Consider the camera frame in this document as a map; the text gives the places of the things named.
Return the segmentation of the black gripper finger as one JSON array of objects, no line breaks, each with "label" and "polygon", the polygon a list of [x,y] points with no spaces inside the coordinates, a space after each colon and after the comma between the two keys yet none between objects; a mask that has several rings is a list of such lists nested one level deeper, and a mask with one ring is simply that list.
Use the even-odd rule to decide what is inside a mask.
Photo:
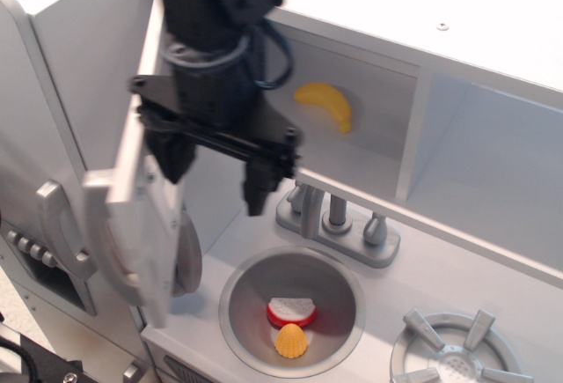
[{"label": "black gripper finger", "polygon": [[272,163],[266,160],[250,160],[246,163],[243,194],[250,217],[262,214],[268,195],[277,190],[280,181]]},{"label": "black gripper finger", "polygon": [[146,129],[145,143],[155,157],[162,175],[177,184],[195,159],[196,145],[186,136]]}]

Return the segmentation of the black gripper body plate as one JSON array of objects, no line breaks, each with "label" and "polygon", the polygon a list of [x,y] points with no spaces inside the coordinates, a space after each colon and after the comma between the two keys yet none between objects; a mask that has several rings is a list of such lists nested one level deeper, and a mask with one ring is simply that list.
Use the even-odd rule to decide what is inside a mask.
[{"label": "black gripper body plate", "polygon": [[273,81],[263,72],[247,61],[223,70],[176,68],[170,76],[136,75],[128,89],[141,97],[137,112],[145,130],[180,134],[246,163],[266,160],[281,179],[290,178],[302,135],[265,93],[283,85],[292,67]]}]

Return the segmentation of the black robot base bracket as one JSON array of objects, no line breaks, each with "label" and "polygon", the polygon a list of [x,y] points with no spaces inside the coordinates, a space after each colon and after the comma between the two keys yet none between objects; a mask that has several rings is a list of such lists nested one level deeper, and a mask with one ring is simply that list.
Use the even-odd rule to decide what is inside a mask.
[{"label": "black robot base bracket", "polygon": [[95,382],[80,361],[68,361],[4,324],[1,316],[2,382]]}]

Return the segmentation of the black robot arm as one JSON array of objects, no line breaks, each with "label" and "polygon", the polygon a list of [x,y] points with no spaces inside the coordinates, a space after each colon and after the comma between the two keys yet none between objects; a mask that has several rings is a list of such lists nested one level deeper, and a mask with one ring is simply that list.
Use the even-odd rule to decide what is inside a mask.
[{"label": "black robot arm", "polygon": [[203,146],[245,163],[250,216],[294,174],[300,130],[266,92],[287,82],[294,58],[267,20],[283,0],[163,0],[168,76],[139,75],[140,122],[164,177],[177,183]]}]

